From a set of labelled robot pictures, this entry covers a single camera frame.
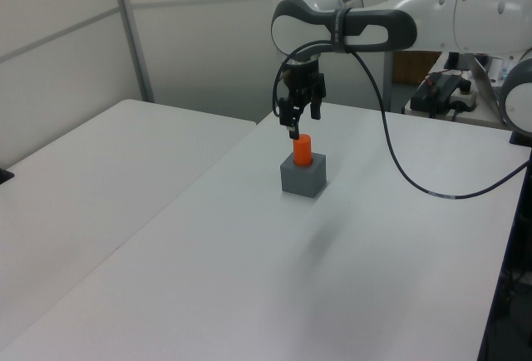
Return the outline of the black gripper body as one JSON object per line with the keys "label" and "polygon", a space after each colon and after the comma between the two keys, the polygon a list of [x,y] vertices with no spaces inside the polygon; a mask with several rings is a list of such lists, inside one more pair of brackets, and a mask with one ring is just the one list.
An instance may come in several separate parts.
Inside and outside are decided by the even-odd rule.
{"label": "black gripper body", "polygon": [[317,80],[319,61],[313,60],[303,64],[289,64],[284,71],[284,85],[288,88],[288,97],[295,106],[310,103],[311,85]]}

